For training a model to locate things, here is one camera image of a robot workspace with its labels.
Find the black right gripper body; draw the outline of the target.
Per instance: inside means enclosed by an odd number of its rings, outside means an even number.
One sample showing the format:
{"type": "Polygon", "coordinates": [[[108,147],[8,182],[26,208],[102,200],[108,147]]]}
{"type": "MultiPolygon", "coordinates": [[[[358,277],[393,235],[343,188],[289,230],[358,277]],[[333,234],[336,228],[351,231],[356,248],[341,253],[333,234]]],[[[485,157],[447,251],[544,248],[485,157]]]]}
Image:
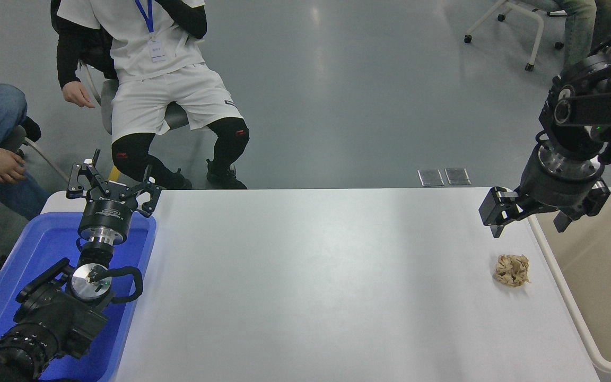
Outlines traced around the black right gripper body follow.
{"type": "Polygon", "coordinates": [[[574,160],[553,151],[533,151],[517,191],[530,197],[528,211],[553,211],[581,201],[603,180],[604,165],[597,158],[574,160]]]}

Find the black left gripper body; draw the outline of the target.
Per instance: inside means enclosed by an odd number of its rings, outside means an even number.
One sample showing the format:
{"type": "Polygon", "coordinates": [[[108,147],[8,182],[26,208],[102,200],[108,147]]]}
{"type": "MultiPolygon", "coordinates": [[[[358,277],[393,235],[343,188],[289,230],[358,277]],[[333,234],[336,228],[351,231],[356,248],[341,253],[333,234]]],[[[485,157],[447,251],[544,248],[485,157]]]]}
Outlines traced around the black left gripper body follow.
{"type": "Polygon", "coordinates": [[[112,237],[128,237],[134,210],[135,199],[121,201],[87,196],[78,234],[80,237],[94,237],[99,235],[99,230],[107,229],[112,232],[112,237]]]}

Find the lanyard person's right hand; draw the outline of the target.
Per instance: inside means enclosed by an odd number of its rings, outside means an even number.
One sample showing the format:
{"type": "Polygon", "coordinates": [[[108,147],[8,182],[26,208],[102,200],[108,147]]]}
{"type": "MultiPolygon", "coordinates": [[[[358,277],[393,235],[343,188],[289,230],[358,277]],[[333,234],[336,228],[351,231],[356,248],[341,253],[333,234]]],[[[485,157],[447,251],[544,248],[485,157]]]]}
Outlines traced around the lanyard person's right hand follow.
{"type": "Polygon", "coordinates": [[[86,87],[80,81],[66,83],[63,85],[61,92],[66,102],[75,104],[78,107],[95,107],[86,87]]]}

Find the person's hand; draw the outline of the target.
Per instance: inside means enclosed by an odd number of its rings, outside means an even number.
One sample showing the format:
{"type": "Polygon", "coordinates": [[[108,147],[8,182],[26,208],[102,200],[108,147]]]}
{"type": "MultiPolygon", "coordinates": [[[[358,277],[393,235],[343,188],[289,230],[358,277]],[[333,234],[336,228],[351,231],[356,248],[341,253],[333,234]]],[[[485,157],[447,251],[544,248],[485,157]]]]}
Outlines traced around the person's hand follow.
{"type": "Polygon", "coordinates": [[[17,184],[26,179],[25,161],[22,157],[0,148],[0,183],[17,184]]]}

